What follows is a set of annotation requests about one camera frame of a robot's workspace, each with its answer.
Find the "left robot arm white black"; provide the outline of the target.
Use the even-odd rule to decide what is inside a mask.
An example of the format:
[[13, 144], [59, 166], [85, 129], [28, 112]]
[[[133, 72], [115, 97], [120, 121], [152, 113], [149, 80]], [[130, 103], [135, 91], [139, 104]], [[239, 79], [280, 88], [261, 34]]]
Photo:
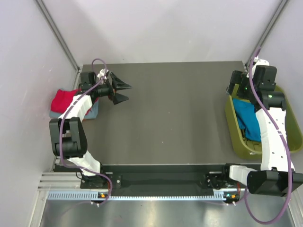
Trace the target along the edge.
[[88, 151], [82, 121], [101, 97], [108, 97], [115, 105], [127, 101], [129, 98], [119, 91], [131, 89], [131, 85], [106, 69], [99, 74], [92, 71], [81, 73], [80, 79], [79, 90], [65, 112], [49, 122], [52, 150], [61, 161], [72, 162], [72, 168], [78, 168], [83, 175], [91, 177], [91, 182], [100, 188], [106, 185], [107, 175], [101, 172], [101, 163]]

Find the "blue t shirt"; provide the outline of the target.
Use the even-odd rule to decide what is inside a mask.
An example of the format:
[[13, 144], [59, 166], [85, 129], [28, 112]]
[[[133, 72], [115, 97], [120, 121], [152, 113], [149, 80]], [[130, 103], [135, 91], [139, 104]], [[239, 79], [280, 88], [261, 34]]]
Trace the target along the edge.
[[245, 131], [245, 137], [249, 140], [261, 142], [260, 127], [257, 121], [254, 106], [251, 103], [232, 99], [239, 128]]

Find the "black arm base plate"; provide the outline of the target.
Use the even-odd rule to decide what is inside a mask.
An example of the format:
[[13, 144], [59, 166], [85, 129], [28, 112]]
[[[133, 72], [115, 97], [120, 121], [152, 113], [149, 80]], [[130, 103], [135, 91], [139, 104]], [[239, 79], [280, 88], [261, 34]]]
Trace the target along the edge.
[[103, 165], [100, 176], [82, 176], [81, 189], [108, 189], [113, 195], [210, 195], [212, 190], [240, 191], [244, 185], [228, 179], [227, 164]]

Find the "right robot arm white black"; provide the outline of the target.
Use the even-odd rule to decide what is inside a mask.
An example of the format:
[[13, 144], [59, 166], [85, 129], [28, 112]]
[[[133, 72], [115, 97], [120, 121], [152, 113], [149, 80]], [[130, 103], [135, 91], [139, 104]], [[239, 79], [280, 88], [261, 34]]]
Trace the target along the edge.
[[233, 71], [227, 93], [232, 94], [238, 85], [237, 96], [250, 100], [254, 106], [262, 146], [260, 170], [230, 165], [229, 170], [221, 175], [221, 182], [226, 187], [240, 182], [251, 194], [284, 197], [303, 183], [303, 175], [295, 171], [286, 152], [286, 98], [283, 92], [276, 90], [276, 67], [254, 67], [253, 78], [246, 72]]

